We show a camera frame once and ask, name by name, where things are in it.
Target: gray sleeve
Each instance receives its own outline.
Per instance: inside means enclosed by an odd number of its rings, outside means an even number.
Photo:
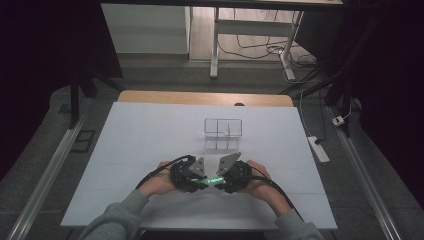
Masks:
[[[277,225],[282,239],[287,240],[324,240],[321,233],[313,223],[304,223],[297,215],[294,209],[279,217],[275,224]]]
[[[149,199],[133,190],[121,203],[110,204],[79,239],[133,239],[140,227],[140,213]]]

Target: transparent container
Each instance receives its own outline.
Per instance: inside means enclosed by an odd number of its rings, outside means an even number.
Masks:
[[[206,149],[239,149],[243,135],[241,119],[205,119]]]

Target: white tabletop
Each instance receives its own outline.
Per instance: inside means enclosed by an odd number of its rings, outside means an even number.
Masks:
[[[206,118],[242,119],[239,149],[205,149]],[[204,157],[212,177],[218,159],[236,151],[240,160],[267,167],[305,221],[337,228],[296,108],[151,103],[114,103],[61,225],[88,225],[160,161]],[[276,229],[275,215],[264,202],[213,187],[154,196],[141,215],[144,229]]]

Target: human hand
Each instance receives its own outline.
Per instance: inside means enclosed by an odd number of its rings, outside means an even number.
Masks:
[[[160,162],[158,168],[168,163],[169,161]],[[163,195],[175,190],[176,188],[171,182],[169,169],[164,169],[152,176],[138,188],[138,191],[140,191],[145,197],[149,198],[152,195]]]
[[[253,160],[248,160],[246,163],[252,167],[252,175],[271,179],[265,166]],[[281,195],[277,189],[264,181],[250,180],[249,184],[242,192],[249,193],[252,197],[267,202],[277,217],[280,217],[291,209],[284,196]]]

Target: human arm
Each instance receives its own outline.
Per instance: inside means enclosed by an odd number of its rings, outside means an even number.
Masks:
[[[252,175],[271,179],[263,165],[252,160],[247,161],[247,164],[252,167]],[[275,224],[280,230],[282,239],[324,239],[315,225],[303,222],[296,211],[289,206],[287,199],[268,183],[251,180],[243,191],[268,203],[277,217]]]
[[[161,162],[159,167],[169,162]],[[175,190],[164,169],[152,176],[138,189],[133,190],[122,202],[110,204],[105,212],[93,220],[79,239],[134,239],[141,223],[140,213],[149,197]]]

